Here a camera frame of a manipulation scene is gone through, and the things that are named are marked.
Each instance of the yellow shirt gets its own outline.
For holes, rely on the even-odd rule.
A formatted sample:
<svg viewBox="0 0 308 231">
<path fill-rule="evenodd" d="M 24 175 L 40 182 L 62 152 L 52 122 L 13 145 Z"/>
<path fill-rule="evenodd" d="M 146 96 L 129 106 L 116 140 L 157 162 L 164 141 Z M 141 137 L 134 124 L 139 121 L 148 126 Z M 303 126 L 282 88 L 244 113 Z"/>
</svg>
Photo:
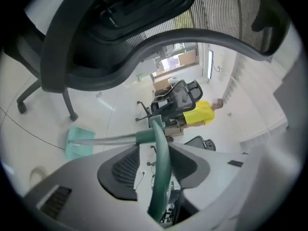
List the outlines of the yellow shirt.
<svg viewBox="0 0 308 231">
<path fill-rule="evenodd" d="M 195 124 L 204 122 L 210 123 L 215 118 L 215 112 L 211 108 L 211 104 L 207 101 L 200 100 L 196 102 L 196 107 L 187 112 L 183 112 L 187 124 Z"/>
</svg>

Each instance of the black office chair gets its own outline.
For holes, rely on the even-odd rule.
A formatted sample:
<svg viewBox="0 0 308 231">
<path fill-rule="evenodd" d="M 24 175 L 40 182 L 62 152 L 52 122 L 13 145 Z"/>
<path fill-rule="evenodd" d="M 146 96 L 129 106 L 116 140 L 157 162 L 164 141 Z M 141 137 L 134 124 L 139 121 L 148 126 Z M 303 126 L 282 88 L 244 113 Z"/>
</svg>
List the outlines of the black office chair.
<svg viewBox="0 0 308 231">
<path fill-rule="evenodd" d="M 46 35 L 15 13 L 5 53 L 25 65 L 44 91 L 98 91 L 121 84 L 137 64 L 175 43 L 204 42 L 264 61 L 282 43 L 290 19 L 276 0 L 63 0 Z"/>
<path fill-rule="evenodd" d="M 147 115 L 142 118 L 136 118 L 136 121 L 150 118 L 155 115 L 161 115 L 163 122 L 169 122 L 169 119 L 173 119 L 183 112 L 193 110 L 196 107 L 192 95 L 186 82 L 180 80 L 165 95 L 155 97 L 150 106 L 151 112 L 145 107 L 143 102 L 137 101 L 137 104 L 142 105 Z"/>
<path fill-rule="evenodd" d="M 216 146 L 215 146 L 214 142 L 210 139 L 205 141 L 201 136 L 196 136 L 193 139 L 191 139 L 190 141 L 186 142 L 185 144 L 192 146 L 192 147 L 206 149 L 206 150 L 210 150 L 210 151 L 214 151 L 214 152 L 216 151 Z"/>
<path fill-rule="evenodd" d="M 38 31 L 29 18 L 22 13 L 22 28 L 16 31 L 16 38 L 5 46 L 5 53 L 23 64 L 37 79 L 18 98 L 17 108 L 19 113 L 24 114 L 27 109 L 24 100 L 41 87 L 40 80 L 40 53 L 45 36 Z M 76 121 L 78 115 L 74 112 L 67 88 L 62 93 L 64 102 L 70 114 L 70 119 Z"/>
<path fill-rule="evenodd" d="M 191 107 L 185 106 L 185 109 L 179 109 L 176 105 L 171 107 L 171 102 L 178 102 L 181 101 L 181 97 L 177 96 L 176 99 L 174 98 L 174 95 L 172 95 L 173 91 L 178 92 L 178 89 L 180 88 L 179 86 L 176 87 L 177 84 L 175 84 L 170 90 L 168 90 L 164 95 L 161 96 L 156 96 L 151 103 L 150 107 L 146 107 L 143 102 L 137 101 L 137 104 L 141 104 L 143 109 L 146 112 L 146 116 L 142 118 L 136 118 L 136 121 L 143 120 L 145 118 L 150 118 L 155 115 L 162 115 L 162 120 L 166 123 L 166 127 L 170 127 L 172 124 L 176 125 L 176 121 L 170 122 L 170 119 L 175 119 L 179 115 L 181 115 L 185 111 L 190 111 L 192 110 Z M 187 84 L 187 90 L 189 93 L 192 95 L 192 102 L 194 103 L 194 108 L 195 108 L 195 103 L 198 102 L 203 95 L 203 91 L 199 85 L 199 83 L 194 80 L 191 83 Z M 163 102 L 167 102 L 164 106 L 160 107 L 160 104 Z"/>
</svg>

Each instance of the person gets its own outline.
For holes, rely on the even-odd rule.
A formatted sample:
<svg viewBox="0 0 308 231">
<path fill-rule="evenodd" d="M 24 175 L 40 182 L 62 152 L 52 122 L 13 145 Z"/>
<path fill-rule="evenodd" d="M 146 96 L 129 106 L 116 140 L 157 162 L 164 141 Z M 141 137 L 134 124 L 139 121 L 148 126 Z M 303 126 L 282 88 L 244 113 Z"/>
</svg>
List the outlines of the person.
<svg viewBox="0 0 308 231">
<path fill-rule="evenodd" d="M 216 98 L 212 104 L 205 100 L 196 102 L 196 107 L 176 118 L 182 128 L 198 127 L 207 125 L 215 119 L 215 110 L 223 107 L 223 100 Z"/>
</svg>

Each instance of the window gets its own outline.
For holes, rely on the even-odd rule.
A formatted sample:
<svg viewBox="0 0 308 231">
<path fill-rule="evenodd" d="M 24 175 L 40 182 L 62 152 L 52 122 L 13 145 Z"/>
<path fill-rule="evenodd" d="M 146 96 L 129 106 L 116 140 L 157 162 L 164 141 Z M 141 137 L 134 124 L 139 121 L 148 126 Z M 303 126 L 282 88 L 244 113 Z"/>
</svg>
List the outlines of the window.
<svg viewBox="0 0 308 231">
<path fill-rule="evenodd" d="M 190 67 L 199 63 L 197 43 L 177 43 L 157 50 L 155 60 L 157 72 L 152 79 Z"/>
<path fill-rule="evenodd" d="M 208 66 L 207 66 L 207 77 L 209 79 L 211 79 L 212 77 L 212 71 L 213 71 L 213 65 L 214 65 L 213 57 L 214 57 L 214 52 L 209 50 L 208 51 Z"/>
</svg>

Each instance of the chair leg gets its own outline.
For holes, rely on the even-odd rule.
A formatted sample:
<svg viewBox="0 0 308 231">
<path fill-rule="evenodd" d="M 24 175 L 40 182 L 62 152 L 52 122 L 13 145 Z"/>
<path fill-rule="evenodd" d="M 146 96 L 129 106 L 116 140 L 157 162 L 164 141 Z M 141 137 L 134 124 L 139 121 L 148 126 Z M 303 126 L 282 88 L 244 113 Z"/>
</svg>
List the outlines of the chair leg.
<svg viewBox="0 0 308 231">
<path fill-rule="evenodd" d="M 151 117 L 151 114 L 149 114 L 149 115 L 147 115 L 145 117 L 142 117 L 142 118 L 136 118 L 135 121 L 140 121 L 140 120 L 143 120 L 143 119 L 149 118 L 149 117 Z"/>
<path fill-rule="evenodd" d="M 74 112 L 74 109 L 73 109 L 73 106 L 72 106 L 72 103 L 71 103 L 71 100 L 69 99 L 69 95 L 68 95 L 68 91 L 67 89 L 65 90 L 65 92 L 62 94 L 63 98 L 64 98 L 64 102 L 66 104 L 66 107 L 69 111 L 69 114 L 70 114 L 70 119 L 72 121 L 76 121 L 77 118 L 78 118 L 78 115 Z"/>
<path fill-rule="evenodd" d="M 17 108 L 19 113 L 24 114 L 27 111 L 26 105 L 24 104 L 24 100 L 29 97 L 33 92 L 39 89 L 41 86 L 40 81 L 37 80 L 31 86 L 27 88 L 17 99 Z"/>
<path fill-rule="evenodd" d="M 143 107 L 143 109 L 145 110 L 145 112 L 146 112 L 147 115 L 150 114 L 150 112 L 149 112 L 148 109 L 145 107 L 145 105 L 143 104 L 143 102 L 137 101 L 137 104 L 141 104 L 141 105 L 142 105 L 142 107 Z"/>
</svg>

